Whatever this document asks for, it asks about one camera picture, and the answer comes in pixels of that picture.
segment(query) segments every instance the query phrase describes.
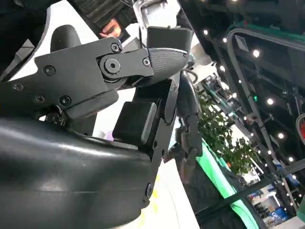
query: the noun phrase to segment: dark ceiling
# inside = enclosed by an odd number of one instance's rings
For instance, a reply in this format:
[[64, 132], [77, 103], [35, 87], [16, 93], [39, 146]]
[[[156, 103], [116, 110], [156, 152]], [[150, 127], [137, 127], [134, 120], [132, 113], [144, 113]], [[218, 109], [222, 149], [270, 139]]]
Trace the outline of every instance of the dark ceiling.
[[[237, 93], [244, 115], [253, 118], [246, 125], [253, 141], [287, 165], [290, 156], [305, 158], [295, 127], [305, 111], [305, 0], [179, 2], [204, 50], [225, 67], [218, 71], [221, 79]], [[305, 185], [305, 172], [297, 175]]]

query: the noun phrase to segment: black cable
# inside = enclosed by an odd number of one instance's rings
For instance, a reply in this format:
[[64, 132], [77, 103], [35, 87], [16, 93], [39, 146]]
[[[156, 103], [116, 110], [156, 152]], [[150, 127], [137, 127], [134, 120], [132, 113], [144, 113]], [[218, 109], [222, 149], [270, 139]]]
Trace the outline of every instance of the black cable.
[[196, 73], [194, 73], [194, 72], [191, 71], [191, 70], [187, 70], [187, 69], [185, 69], [184, 71], [185, 71], [186, 73], [192, 74], [192, 75], [195, 77], [195, 80], [192, 81], [193, 84], [197, 82], [197, 80], [198, 80], [198, 75], [197, 75]]

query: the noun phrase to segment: black surface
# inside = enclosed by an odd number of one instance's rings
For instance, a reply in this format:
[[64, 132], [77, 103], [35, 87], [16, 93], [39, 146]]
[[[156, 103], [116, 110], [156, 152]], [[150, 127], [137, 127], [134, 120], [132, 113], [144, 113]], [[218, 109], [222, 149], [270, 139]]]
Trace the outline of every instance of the black surface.
[[166, 47], [190, 52], [192, 38], [193, 31], [186, 28], [168, 29], [155, 26], [147, 28], [147, 48]]
[[56, 28], [51, 38], [50, 52], [72, 48], [81, 45], [81, 40], [71, 25], [62, 25]]
[[125, 102], [112, 132], [114, 139], [141, 146], [147, 143], [157, 112], [151, 102]]
[[40, 121], [0, 126], [0, 228], [108, 228], [140, 215], [146, 154]]

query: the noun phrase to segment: metal pole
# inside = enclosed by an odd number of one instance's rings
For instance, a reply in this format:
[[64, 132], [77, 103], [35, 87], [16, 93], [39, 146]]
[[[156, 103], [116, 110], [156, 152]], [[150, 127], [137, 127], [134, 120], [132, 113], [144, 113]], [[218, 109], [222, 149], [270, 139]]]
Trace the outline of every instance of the metal pole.
[[[282, 175], [284, 175], [283, 172], [285, 172], [287, 174], [291, 174], [291, 173], [294, 173], [303, 168], [305, 168], [305, 159], [302, 159], [300, 161], [297, 161], [297, 162], [285, 167], [284, 170], [278, 170], [277, 175], [282, 176]], [[219, 211], [220, 209], [222, 209], [230, 204], [233, 204], [234, 202], [238, 201], [239, 199], [244, 198], [244, 197], [254, 193], [255, 191], [271, 184], [272, 182], [276, 181], [277, 179], [278, 179], [278, 176], [273, 176], [272, 178], [267, 177], [267, 178], [257, 182], [256, 184], [246, 187], [243, 190], [235, 193], [234, 195], [232, 195], [228, 198], [225, 198], [224, 200], [218, 202], [215, 205], [208, 206], [207, 208], [198, 211], [196, 213], [196, 218], [197, 218], [198, 223], [204, 221], [207, 217], [209, 217], [214, 212]]]
[[276, 178], [272, 179], [272, 180], [265, 178], [265, 179], [257, 182], [256, 184], [246, 187], [243, 190], [235, 193], [234, 195], [218, 202], [215, 205], [208, 206], [207, 208], [200, 210], [199, 212], [196, 213], [196, 218], [197, 218], [198, 223], [200, 224], [200, 222], [204, 221], [214, 212], [219, 211], [220, 209], [238, 201], [241, 198], [244, 198], [244, 197], [254, 193], [255, 191], [257, 191], [263, 187], [266, 187], [267, 185], [272, 183], [274, 180], [276, 180]]

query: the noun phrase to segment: white surface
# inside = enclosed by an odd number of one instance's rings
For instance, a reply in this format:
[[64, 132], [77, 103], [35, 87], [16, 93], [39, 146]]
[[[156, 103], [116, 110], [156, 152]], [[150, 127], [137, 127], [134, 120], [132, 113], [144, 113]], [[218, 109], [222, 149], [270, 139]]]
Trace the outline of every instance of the white surface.
[[149, 206], [117, 229], [199, 229], [174, 159], [159, 167]]

